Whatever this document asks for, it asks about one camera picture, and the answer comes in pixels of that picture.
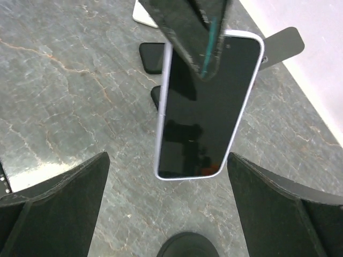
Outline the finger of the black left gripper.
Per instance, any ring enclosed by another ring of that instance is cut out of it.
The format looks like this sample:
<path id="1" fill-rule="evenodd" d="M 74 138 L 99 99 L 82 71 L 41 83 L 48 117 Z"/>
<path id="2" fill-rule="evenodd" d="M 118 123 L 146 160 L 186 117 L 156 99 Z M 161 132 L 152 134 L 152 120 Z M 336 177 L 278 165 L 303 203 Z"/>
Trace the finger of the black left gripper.
<path id="1" fill-rule="evenodd" d="M 201 79 L 217 73 L 226 27 L 228 0 L 140 1 L 180 57 Z"/>

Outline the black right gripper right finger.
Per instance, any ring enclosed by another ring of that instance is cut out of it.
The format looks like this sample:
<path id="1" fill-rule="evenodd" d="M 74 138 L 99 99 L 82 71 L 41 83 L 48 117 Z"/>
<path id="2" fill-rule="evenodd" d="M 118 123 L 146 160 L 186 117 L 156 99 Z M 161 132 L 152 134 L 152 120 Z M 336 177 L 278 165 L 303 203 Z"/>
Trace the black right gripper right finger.
<path id="1" fill-rule="evenodd" d="M 342 256 L 342 197 L 301 185 L 237 153 L 229 180 L 250 256 Z"/>

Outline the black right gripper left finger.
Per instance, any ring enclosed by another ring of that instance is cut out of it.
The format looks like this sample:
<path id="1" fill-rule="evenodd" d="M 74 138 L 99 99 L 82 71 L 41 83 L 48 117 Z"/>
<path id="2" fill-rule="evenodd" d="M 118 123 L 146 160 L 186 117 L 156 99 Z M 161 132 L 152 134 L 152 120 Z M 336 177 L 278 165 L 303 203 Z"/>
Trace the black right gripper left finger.
<path id="1" fill-rule="evenodd" d="M 109 166 L 109 155 L 102 152 L 2 196 L 1 256 L 87 256 Z"/>

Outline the black clamp phone stand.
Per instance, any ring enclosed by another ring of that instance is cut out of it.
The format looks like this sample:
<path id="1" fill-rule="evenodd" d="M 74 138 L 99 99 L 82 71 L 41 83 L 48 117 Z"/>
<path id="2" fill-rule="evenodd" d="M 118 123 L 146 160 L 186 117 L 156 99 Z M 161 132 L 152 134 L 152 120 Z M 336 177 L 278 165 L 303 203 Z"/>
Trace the black clamp phone stand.
<path id="1" fill-rule="evenodd" d="M 157 257 L 219 257 L 215 246 L 195 232 L 181 232 L 170 237 L 158 251 Z"/>

